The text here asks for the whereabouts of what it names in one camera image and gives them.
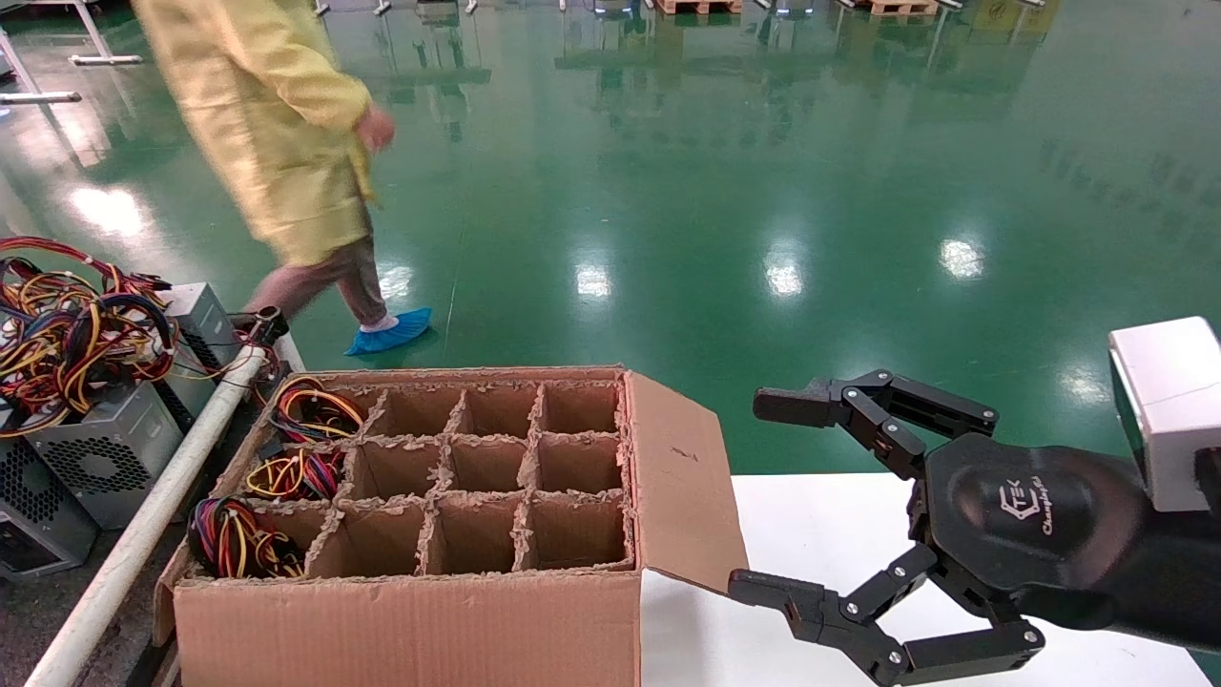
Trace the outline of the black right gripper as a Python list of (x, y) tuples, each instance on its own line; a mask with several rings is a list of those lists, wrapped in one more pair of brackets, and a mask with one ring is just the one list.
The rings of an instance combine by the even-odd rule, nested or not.
[[(1121, 458), (1068, 447), (993, 441), (999, 412), (980, 401), (877, 369), (853, 379), (759, 387), (759, 421), (841, 427), (899, 478), (923, 477), (923, 541), (968, 600), (1010, 603), (1063, 628), (1118, 624), (1107, 583), (1147, 519), (1147, 493)], [(908, 430), (951, 439), (933, 449)], [(916, 686), (1010, 674), (1045, 639), (1005, 605), (984, 603), (990, 626), (901, 643), (880, 619), (941, 561), (916, 544), (849, 595), (781, 575), (733, 570), (730, 599), (784, 614), (794, 639), (841, 652), (875, 686)]]

